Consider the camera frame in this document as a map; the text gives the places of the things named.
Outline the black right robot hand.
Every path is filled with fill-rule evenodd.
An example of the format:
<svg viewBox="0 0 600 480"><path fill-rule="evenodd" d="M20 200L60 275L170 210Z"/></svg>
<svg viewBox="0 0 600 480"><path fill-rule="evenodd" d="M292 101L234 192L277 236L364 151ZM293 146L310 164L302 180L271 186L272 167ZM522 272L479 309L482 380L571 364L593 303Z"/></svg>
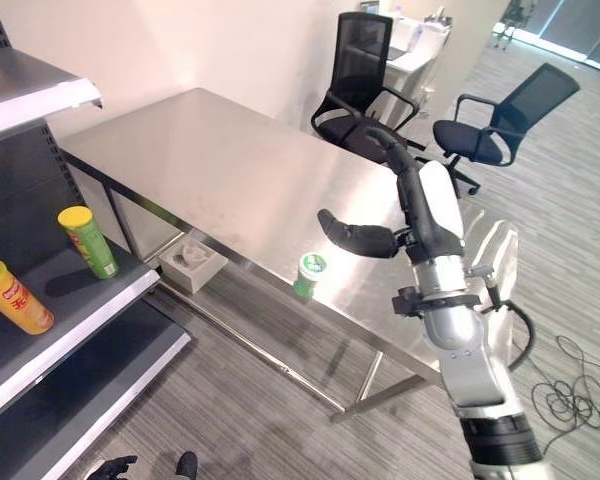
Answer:
<svg viewBox="0 0 600 480"><path fill-rule="evenodd" d="M379 225L345 224L327 209L317 212L327 238L350 253L370 258L393 258L404 248L414 265L444 256L465 255L464 226L455 190L446 168L437 161L419 166L387 132L368 127L396 175L396 188L406 227L393 232Z"/></svg>

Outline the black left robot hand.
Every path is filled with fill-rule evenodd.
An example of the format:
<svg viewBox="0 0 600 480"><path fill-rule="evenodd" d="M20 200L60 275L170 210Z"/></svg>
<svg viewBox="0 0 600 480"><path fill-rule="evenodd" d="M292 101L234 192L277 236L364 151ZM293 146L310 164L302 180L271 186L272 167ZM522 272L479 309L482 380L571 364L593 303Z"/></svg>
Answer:
<svg viewBox="0 0 600 480"><path fill-rule="evenodd" d="M86 480L118 480L125 474L131 465L138 460L136 455L117 457L111 460L105 460L98 464L85 477Z"/></svg>

